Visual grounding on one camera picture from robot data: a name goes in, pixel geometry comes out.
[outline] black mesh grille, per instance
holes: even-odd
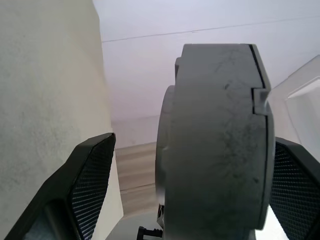
[[[110,138],[93,148],[70,193],[71,208],[83,240],[90,240],[103,205],[113,157]]]
[[[275,147],[270,205],[290,240],[305,240],[320,214],[320,190],[280,144]]]

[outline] wooden floor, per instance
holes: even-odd
[[[119,148],[115,152],[123,217],[157,211],[156,143]]]

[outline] beige wall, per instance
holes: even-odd
[[[111,131],[92,1],[0,1],[0,239],[78,143]],[[115,163],[106,199],[96,239],[123,215]]]

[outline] black plastic part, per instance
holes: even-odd
[[[5,240],[90,240],[107,192],[115,143],[115,134],[106,133],[77,145]]]
[[[140,226],[138,230],[138,234],[136,236],[136,240],[144,240],[144,236],[162,238],[162,235],[163,235],[162,230],[159,230],[159,229],[148,230],[143,226]]]
[[[270,205],[290,240],[320,239],[320,163],[282,138],[276,138]]]

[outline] gray plastic housing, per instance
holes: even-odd
[[[156,193],[164,239],[246,239],[273,177],[271,90],[251,44],[186,44],[162,105]]]

